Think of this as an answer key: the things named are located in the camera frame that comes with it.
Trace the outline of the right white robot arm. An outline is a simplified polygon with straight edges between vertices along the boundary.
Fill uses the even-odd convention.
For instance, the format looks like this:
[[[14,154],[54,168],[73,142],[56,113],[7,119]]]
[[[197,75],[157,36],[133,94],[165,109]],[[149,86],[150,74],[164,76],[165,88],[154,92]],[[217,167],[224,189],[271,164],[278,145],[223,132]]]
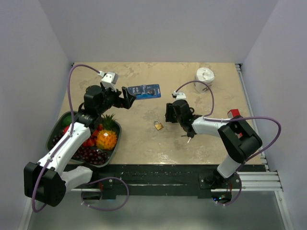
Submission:
[[[261,146],[262,140],[254,129],[238,115],[232,119],[207,120],[195,115],[186,100],[176,100],[166,104],[165,121],[178,123],[186,132],[188,140],[197,134],[219,137],[227,151],[227,157],[204,182],[209,188],[225,188],[237,169]]]

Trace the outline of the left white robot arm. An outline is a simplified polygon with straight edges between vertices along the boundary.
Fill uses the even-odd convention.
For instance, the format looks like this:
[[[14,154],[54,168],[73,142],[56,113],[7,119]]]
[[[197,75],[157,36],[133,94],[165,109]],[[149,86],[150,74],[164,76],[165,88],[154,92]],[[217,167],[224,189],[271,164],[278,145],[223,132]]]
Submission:
[[[84,102],[78,112],[72,114],[72,123],[58,143],[37,163],[29,162],[24,168],[24,194],[33,202],[57,206],[66,192],[85,184],[94,188],[99,184],[99,176],[90,168],[78,166],[64,171],[78,148],[91,136],[91,131],[102,119],[101,115],[112,106],[130,109],[136,97],[122,90],[106,89],[102,85],[89,86],[84,94]]]

